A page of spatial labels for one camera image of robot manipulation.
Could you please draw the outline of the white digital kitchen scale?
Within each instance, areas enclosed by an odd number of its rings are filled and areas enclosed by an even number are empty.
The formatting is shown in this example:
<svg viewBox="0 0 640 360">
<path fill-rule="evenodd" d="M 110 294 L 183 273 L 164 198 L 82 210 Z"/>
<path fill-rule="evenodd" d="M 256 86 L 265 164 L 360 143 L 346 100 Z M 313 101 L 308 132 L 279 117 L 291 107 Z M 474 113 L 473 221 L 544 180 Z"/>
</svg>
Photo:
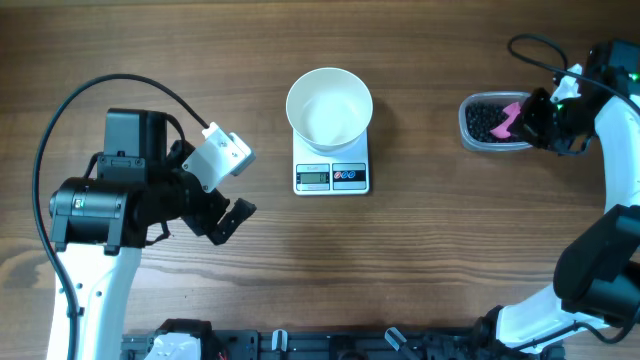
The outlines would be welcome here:
<svg viewBox="0 0 640 360">
<path fill-rule="evenodd" d="M 293 191 L 298 196 L 364 195 L 370 191 L 367 132 L 353 143 L 322 152 L 293 135 Z"/>
</svg>

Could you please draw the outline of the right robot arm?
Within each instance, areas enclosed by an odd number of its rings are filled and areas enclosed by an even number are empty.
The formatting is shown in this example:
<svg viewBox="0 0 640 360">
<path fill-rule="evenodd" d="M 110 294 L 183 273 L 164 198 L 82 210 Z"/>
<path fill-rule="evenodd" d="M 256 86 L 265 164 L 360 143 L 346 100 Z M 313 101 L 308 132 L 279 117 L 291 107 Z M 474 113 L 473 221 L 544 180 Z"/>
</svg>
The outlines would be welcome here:
<svg viewBox="0 0 640 360">
<path fill-rule="evenodd" d="M 509 125 L 535 148 L 573 154 L 593 138 L 603 152 L 604 215 L 557 261 L 553 282 L 528 299 L 479 318 L 475 348 L 494 356 L 538 355 L 561 339 L 588 331 L 616 344 L 639 322 L 639 47 L 620 39 L 594 45 L 582 72 L 544 64 L 556 90 L 532 92 Z"/>
</svg>

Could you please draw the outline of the clear plastic container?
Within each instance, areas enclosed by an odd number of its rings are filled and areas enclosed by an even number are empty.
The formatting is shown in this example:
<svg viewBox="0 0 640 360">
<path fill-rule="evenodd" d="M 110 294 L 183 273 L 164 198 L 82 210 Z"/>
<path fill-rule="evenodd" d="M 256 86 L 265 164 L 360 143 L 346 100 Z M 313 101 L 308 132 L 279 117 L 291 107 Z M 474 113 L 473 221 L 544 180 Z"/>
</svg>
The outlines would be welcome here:
<svg viewBox="0 0 640 360">
<path fill-rule="evenodd" d="M 524 92 L 484 92 L 467 97 L 460 105 L 458 117 L 464 148 L 480 152 L 511 152 L 531 148 L 515 136 L 498 138 L 491 131 L 503 124 L 509 114 L 506 108 L 522 105 L 529 97 Z"/>
</svg>

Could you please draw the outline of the black peppercorns pile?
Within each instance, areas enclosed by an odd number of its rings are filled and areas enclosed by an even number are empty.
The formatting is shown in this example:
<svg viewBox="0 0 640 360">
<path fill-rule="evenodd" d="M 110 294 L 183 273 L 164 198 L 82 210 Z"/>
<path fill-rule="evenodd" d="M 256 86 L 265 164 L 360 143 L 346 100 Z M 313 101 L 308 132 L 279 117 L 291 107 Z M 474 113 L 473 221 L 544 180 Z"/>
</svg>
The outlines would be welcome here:
<svg viewBox="0 0 640 360">
<path fill-rule="evenodd" d="M 465 108 L 467 130 L 471 137 L 484 143 L 512 143 L 516 138 L 498 139 L 490 130 L 501 124 L 507 116 L 502 112 L 504 106 L 488 103 L 473 103 Z"/>
</svg>

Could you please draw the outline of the white bowl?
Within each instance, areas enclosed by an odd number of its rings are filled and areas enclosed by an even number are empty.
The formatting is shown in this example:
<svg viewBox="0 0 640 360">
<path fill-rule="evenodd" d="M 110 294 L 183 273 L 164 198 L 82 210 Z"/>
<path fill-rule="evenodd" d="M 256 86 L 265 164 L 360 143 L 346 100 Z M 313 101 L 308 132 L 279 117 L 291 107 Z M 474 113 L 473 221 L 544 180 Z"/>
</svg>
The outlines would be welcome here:
<svg viewBox="0 0 640 360">
<path fill-rule="evenodd" d="M 355 74 L 336 67 L 311 70 L 288 91 L 285 113 L 293 133 L 325 152 L 355 142 L 371 123 L 373 96 Z"/>
</svg>

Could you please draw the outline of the pink plastic measuring scoop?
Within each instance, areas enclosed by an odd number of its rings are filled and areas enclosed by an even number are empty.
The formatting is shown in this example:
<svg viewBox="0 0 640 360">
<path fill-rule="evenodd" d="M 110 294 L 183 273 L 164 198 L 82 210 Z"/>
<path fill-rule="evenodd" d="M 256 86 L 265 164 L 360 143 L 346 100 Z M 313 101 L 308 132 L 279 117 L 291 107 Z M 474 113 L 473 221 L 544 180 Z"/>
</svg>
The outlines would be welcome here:
<svg viewBox="0 0 640 360">
<path fill-rule="evenodd" d="M 519 102 L 514 102 L 504 107 L 502 112 L 507 116 L 507 118 L 501 124 L 491 129 L 490 133 L 498 139 L 510 138 L 512 134 L 509 131 L 509 126 L 516 120 L 520 111 L 521 105 Z"/>
</svg>

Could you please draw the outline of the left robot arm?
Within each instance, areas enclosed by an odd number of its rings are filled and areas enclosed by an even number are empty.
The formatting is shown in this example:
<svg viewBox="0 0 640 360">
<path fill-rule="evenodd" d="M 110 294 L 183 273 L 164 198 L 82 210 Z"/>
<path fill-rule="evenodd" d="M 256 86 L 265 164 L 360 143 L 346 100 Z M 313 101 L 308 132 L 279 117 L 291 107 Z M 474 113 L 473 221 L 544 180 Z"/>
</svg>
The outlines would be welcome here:
<svg viewBox="0 0 640 360">
<path fill-rule="evenodd" d="M 50 238 L 70 288 L 78 318 L 61 286 L 56 288 L 47 356 L 50 359 L 116 359 L 124 330 L 129 292 L 150 245 L 155 224 L 180 218 L 197 236 L 224 244 L 256 210 L 230 201 L 217 189 L 255 158 L 235 133 L 210 124 L 203 143 L 184 138 L 167 143 L 163 112 L 111 109 L 106 115 L 104 149 L 90 162 L 95 176 L 67 179 L 52 195 Z"/>
</svg>

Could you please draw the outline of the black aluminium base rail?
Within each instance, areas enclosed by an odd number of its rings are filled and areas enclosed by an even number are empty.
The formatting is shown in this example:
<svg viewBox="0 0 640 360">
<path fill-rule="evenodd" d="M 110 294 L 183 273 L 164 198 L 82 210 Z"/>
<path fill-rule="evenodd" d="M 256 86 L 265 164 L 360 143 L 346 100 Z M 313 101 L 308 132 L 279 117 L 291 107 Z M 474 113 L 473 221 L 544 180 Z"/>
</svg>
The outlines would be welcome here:
<svg viewBox="0 0 640 360">
<path fill-rule="evenodd" d="M 543 359 L 562 360 L 562 343 L 539 354 L 495 354 L 476 346 L 470 328 L 426 331 L 273 332 L 214 330 L 208 321 L 170 319 L 123 337 L 122 359 Z"/>
</svg>

